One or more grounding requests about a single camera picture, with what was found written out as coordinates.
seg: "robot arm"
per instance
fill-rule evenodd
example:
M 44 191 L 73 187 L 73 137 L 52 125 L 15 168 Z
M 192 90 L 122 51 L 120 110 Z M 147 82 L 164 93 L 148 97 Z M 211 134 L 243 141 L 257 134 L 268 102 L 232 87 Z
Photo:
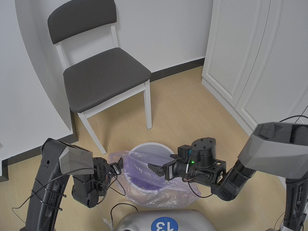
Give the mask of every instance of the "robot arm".
M 41 164 L 34 181 L 25 227 L 21 231 L 55 230 L 70 175 L 74 180 L 73 198 L 92 208 L 98 204 L 99 196 L 106 195 L 112 177 L 120 175 L 123 169 L 122 158 L 117 163 L 108 164 L 101 157 L 93 158 L 90 151 L 54 139 L 47 139 L 41 151 Z
M 300 231 L 308 198 L 308 125 L 271 122 L 258 124 L 235 165 L 216 159 L 215 139 L 202 138 L 178 148 L 175 160 L 148 167 L 166 180 L 182 177 L 211 188 L 225 201 L 233 200 L 256 171 L 286 178 L 287 200 L 280 231 Z

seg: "chair seat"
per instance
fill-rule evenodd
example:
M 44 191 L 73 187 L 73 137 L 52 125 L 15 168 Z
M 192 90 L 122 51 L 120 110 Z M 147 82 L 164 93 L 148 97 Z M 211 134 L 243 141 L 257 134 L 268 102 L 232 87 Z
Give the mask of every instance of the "chair seat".
M 81 113 L 146 82 L 151 72 L 113 48 L 67 68 L 63 77 L 71 111 Z

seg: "logo on robot arm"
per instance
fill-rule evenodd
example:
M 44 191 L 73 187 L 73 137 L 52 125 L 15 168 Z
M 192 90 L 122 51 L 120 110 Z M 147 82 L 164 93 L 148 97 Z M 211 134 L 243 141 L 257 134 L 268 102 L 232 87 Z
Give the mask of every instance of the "logo on robot arm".
M 151 231 L 178 231 L 179 225 L 170 217 L 157 218 L 151 225 Z

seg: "trash bag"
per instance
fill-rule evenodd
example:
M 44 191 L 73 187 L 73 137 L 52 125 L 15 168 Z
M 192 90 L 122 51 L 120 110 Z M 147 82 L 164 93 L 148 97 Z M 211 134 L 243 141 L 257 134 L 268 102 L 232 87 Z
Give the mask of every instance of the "trash bag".
M 124 160 L 124 169 L 118 176 L 118 180 L 126 192 L 126 197 L 137 205 L 153 208 L 183 208 L 198 199 L 188 183 L 182 182 L 181 178 L 167 181 L 148 168 L 148 163 L 163 165 L 171 161 L 170 157 L 121 151 L 111 153 L 109 162 L 117 162 L 120 157 Z M 196 184 L 190 183 L 190 185 L 200 195 Z

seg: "wooden floor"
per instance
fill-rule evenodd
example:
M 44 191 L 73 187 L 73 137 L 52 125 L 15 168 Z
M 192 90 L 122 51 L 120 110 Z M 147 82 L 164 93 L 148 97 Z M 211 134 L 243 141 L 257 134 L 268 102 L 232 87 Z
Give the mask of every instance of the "wooden floor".
M 227 168 L 234 165 L 248 136 L 225 108 L 201 84 L 202 67 L 151 82 L 152 123 L 145 124 L 144 98 L 139 93 L 89 119 L 94 132 L 111 152 L 130 150 L 144 142 L 167 145 L 174 152 L 178 146 L 190 144 L 201 137 L 214 137 L 217 158 L 227 161 Z M 102 156 L 82 122 L 76 116 L 79 146 Z M 0 230 L 16 231 L 23 227 L 11 211 L 29 195 L 40 164 L 41 156 L 9 166 L 8 182 L 0 183 Z M 66 188 L 67 198 L 62 200 L 57 231 L 109 230 L 103 218 L 110 219 L 110 209 L 119 202 L 129 200 L 110 190 L 104 202 L 88 209 L 71 197 L 72 178 Z M 203 195 L 210 189 L 199 187 Z M 224 202 L 216 196 L 198 199 L 187 208 L 203 212 L 218 230 L 262 231 L 273 228 L 284 212 L 286 192 L 276 176 L 257 172 L 242 189 L 239 196 Z M 129 206 L 114 210 L 114 222 L 133 212 Z M 16 210 L 23 220 L 27 204 Z

